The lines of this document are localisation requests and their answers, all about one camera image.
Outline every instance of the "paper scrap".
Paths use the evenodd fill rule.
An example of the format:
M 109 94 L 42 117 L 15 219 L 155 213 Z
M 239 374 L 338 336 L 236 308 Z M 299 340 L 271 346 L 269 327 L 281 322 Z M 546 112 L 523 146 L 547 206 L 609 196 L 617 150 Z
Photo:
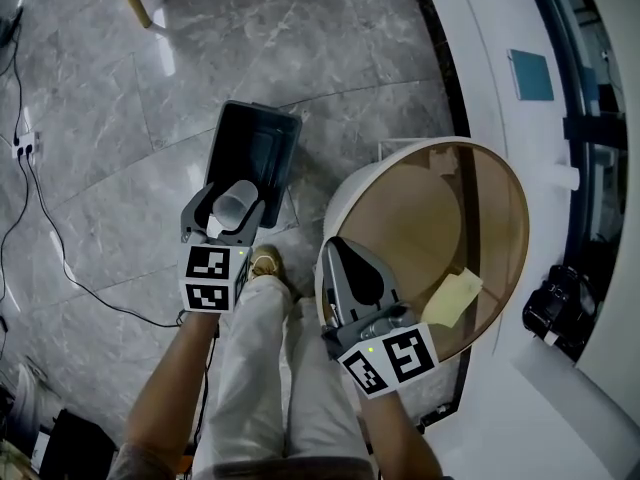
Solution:
M 226 229 L 213 213 L 209 215 L 209 220 L 207 221 L 207 236 L 209 238 L 218 238 L 218 235 L 222 231 L 226 231 Z
M 453 327 L 482 290 L 482 279 L 468 269 L 449 274 L 422 312 L 421 322 Z

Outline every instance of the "beige pants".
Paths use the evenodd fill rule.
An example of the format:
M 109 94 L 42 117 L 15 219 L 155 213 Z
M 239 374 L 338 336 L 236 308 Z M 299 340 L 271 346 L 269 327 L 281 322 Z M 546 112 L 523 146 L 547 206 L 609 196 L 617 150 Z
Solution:
M 225 347 L 218 403 L 210 407 L 193 472 L 216 464 L 289 457 L 368 460 L 358 421 L 320 337 L 313 299 L 287 319 L 291 367 L 288 428 L 283 428 L 279 355 L 291 310 L 287 287 L 273 276 L 247 283 Z

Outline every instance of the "power strip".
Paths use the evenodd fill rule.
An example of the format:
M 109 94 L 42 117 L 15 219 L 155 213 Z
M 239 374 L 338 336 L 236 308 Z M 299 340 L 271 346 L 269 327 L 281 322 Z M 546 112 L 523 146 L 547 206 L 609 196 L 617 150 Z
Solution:
M 13 144 L 11 147 L 11 156 L 14 160 L 18 159 L 18 156 L 24 156 L 27 154 L 27 147 L 31 146 L 30 157 L 33 158 L 33 155 L 38 151 L 38 142 L 40 139 L 40 134 L 38 132 L 30 132 L 26 135 L 22 135 L 18 137 L 17 144 Z

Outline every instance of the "cable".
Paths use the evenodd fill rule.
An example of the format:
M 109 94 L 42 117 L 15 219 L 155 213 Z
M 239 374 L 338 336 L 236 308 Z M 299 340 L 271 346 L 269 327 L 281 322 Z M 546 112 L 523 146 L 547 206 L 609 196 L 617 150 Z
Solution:
M 16 39 L 11 39 L 14 43 L 15 43 L 15 48 L 13 49 L 13 54 L 11 55 L 11 58 L 9 59 L 9 63 L 7 64 L 7 67 L 4 68 L 2 70 L 2 73 L 0 73 L 0 76 L 3 76 L 7 71 L 9 71 L 9 68 L 11 67 L 11 64 L 13 63 L 13 61 L 16 58 L 16 55 L 18 54 L 18 39 L 20 39 L 20 30 L 22 29 L 22 26 L 20 25 L 20 28 L 18 30 L 18 34 L 16 35 Z
M 24 212 L 27 211 L 27 206 L 29 204 L 29 178 L 27 176 L 27 173 L 24 170 L 24 167 L 22 167 L 22 156 L 18 157 L 18 165 L 20 166 L 20 170 L 22 171 L 22 174 L 24 176 L 24 181 L 26 183 L 26 195 L 24 197 L 24 205 L 22 206 L 22 211 L 20 212 L 20 215 L 18 216 L 18 219 L 13 223 L 13 225 L 9 228 L 9 230 L 4 234 L 4 237 L 2 237 L 2 243 L 0 243 L 0 275 L 2 275 L 2 297 L 0 297 L 0 302 L 2 302 L 4 300 L 4 298 L 7 296 L 7 282 L 5 279 L 5 275 L 4 275 L 4 243 L 7 240 L 7 237 L 9 236 L 9 233 L 11 233 L 18 224 L 20 224 L 20 221 L 22 220 L 22 217 L 24 216 Z
M 182 319 L 182 317 L 187 313 L 186 309 L 181 309 L 180 312 L 178 313 L 178 316 L 176 317 L 176 324 L 178 326 L 181 326 L 184 323 L 184 320 Z
M 16 80 L 18 81 L 18 95 L 19 95 L 18 118 L 16 119 L 16 125 L 13 128 L 13 144 L 15 146 L 18 145 L 18 125 L 20 124 L 20 116 L 22 115 L 22 82 L 20 81 L 20 76 L 18 75 L 18 60 L 17 60 L 18 41 L 20 41 L 21 31 L 22 31 L 22 25 L 18 25 L 18 33 L 16 34 L 16 38 L 14 39 L 14 42 L 16 43 L 16 48 L 13 51 L 13 73 L 16 75 Z
M 31 167 L 31 163 L 29 162 L 29 155 L 30 155 L 30 152 L 27 153 L 27 165 L 29 166 L 29 170 L 31 171 L 31 175 L 33 176 L 33 180 L 35 181 L 35 184 L 36 184 L 36 191 L 38 192 L 38 200 L 40 201 L 40 207 L 42 208 L 42 213 L 44 213 L 44 216 L 49 221 L 49 224 L 51 224 L 51 227 L 54 229 L 54 231 L 55 231 L 55 233 L 56 233 L 56 235 L 58 237 L 58 241 L 60 242 L 60 249 L 62 250 L 62 271 L 64 272 L 65 277 L 71 283 L 73 283 L 76 286 L 79 286 L 80 288 L 82 288 L 85 292 L 87 292 L 89 295 L 91 295 L 98 302 L 102 303 L 103 305 L 105 305 L 106 307 L 108 307 L 108 308 L 110 308 L 110 309 L 112 309 L 114 311 L 134 316 L 134 317 L 142 320 L 143 322 L 147 322 L 148 324 L 155 325 L 156 327 L 161 327 L 163 329 L 174 329 L 176 327 L 180 327 L 181 323 L 179 323 L 178 319 L 181 317 L 181 314 L 178 315 L 178 318 L 176 319 L 176 323 L 175 324 L 160 324 L 158 322 L 154 322 L 153 320 L 150 320 L 149 318 L 141 315 L 140 313 L 138 313 L 136 311 L 133 311 L 132 309 L 119 308 L 117 306 L 109 304 L 108 302 L 105 302 L 98 295 L 96 295 L 93 291 L 91 291 L 89 288 L 87 288 L 85 285 L 83 285 L 82 283 L 79 283 L 78 281 L 72 279 L 71 276 L 69 276 L 69 274 L 67 273 L 67 252 L 66 252 L 66 249 L 65 249 L 65 246 L 64 246 L 64 241 L 62 240 L 62 235 L 60 234 L 60 231 L 58 231 L 58 227 L 55 225 L 55 223 L 53 222 L 53 219 L 49 215 L 49 212 L 47 212 L 47 209 L 45 208 L 44 199 L 42 197 L 42 192 L 41 192 L 41 189 L 40 189 L 40 182 L 38 181 L 38 177 L 36 176 L 35 171 Z

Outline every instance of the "shoe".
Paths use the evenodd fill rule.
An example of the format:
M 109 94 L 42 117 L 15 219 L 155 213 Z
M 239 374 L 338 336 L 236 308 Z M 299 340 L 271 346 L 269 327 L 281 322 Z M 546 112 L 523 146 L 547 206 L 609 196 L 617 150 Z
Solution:
M 282 257 L 273 245 L 260 245 L 253 251 L 249 267 L 249 281 L 260 276 L 276 276 L 281 281 L 284 279 Z

